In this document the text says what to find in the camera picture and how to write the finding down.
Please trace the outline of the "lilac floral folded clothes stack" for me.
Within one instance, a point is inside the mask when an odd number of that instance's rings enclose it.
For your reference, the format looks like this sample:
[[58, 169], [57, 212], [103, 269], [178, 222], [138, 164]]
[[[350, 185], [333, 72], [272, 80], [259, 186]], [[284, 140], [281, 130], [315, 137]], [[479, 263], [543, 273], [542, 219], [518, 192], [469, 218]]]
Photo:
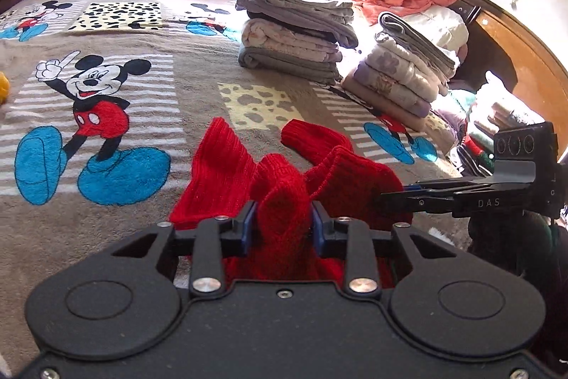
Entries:
[[464, 21], [448, 8], [383, 12], [364, 31], [362, 55], [341, 86], [383, 117], [422, 132], [432, 104], [449, 91], [468, 39]]

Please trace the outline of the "yellow object at bed edge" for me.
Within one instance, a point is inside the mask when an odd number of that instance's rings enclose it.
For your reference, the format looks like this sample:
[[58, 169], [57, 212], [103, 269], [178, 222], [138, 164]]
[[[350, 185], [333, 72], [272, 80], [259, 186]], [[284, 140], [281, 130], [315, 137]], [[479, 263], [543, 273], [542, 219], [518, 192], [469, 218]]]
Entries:
[[0, 72], [0, 105], [7, 102], [11, 92], [11, 82], [4, 72]]

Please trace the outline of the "wooden bed headboard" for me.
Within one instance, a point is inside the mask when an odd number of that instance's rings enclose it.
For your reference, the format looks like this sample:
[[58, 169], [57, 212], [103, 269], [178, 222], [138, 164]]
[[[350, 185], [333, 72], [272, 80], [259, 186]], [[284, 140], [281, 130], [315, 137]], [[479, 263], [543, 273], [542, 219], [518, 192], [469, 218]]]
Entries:
[[567, 71], [545, 43], [513, 15], [489, 0], [458, 0], [450, 6], [469, 31], [468, 51], [452, 87], [478, 90], [493, 72], [508, 91], [556, 129], [567, 144]]

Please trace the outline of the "red knit sweater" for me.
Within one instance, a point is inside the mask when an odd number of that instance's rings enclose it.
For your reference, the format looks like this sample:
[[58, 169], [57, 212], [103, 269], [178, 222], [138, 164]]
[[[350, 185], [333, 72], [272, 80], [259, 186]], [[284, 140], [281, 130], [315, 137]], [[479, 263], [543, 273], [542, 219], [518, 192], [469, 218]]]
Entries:
[[302, 172], [276, 153], [255, 161], [229, 124], [214, 118], [192, 157], [191, 182], [169, 219], [179, 230], [192, 229], [209, 217], [235, 216], [253, 200], [258, 239], [245, 258], [225, 260], [227, 281], [342, 283], [343, 263], [319, 258], [312, 245], [312, 202], [321, 202], [329, 216], [350, 216], [388, 231], [412, 216], [386, 212], [376, 201], [403, 184], [389, 166], [357, 155], [346, 136], [321, 125], [293, 119], [280, 140], [307, 159], [310, 170]]

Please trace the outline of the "grey folded clothes stack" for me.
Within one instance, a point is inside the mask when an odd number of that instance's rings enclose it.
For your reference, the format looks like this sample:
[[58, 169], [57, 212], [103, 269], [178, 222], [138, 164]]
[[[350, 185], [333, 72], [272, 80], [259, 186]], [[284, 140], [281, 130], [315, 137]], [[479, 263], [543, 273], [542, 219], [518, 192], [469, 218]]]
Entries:
[[236, 0], [244, 11], [239, 64], [324, 85], [340, 79], [342, 50], [359, 41], [353, 4], [344, 0]]

